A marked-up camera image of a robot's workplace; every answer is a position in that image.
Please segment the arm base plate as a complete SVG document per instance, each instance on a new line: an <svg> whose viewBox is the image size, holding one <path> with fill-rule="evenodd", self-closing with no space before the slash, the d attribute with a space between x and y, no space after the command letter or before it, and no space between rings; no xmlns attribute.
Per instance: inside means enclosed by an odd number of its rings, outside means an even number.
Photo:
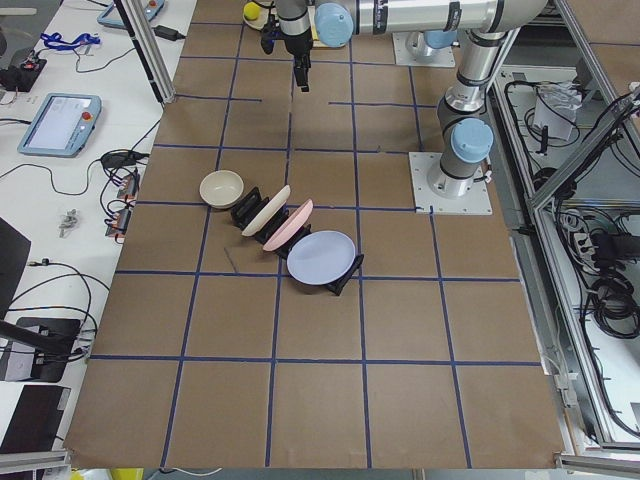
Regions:
<svg viewBox="0 0 640 480"><path fill-rule="evenodd" d="M394 33L395 64L453 68L455 66L452 46L457 41L456 31L426 31Z"/></svg>
<svg viewBox="0 0 640 480"><path fill-rule="evenodd" d="M491 215L487 184L475 182L480 166L463 180L452 179L440 169L440 152L410 152L409 163L415 211L439 215Z"/></svg>

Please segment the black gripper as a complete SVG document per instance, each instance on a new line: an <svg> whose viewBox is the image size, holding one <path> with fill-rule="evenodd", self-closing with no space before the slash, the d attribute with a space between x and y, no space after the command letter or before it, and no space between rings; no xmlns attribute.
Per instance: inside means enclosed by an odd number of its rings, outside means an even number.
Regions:
<svg viewBox="0 0 640 480"><path fill-rule="evenodd" d="M279 27L285 48L294 57L294 77L302 92L309 92L310 57L313 48L311 23L308 16L279 18ZM273 29L265 25L261 31L260 45L266 55L271 55L275 46Z"/></svg>

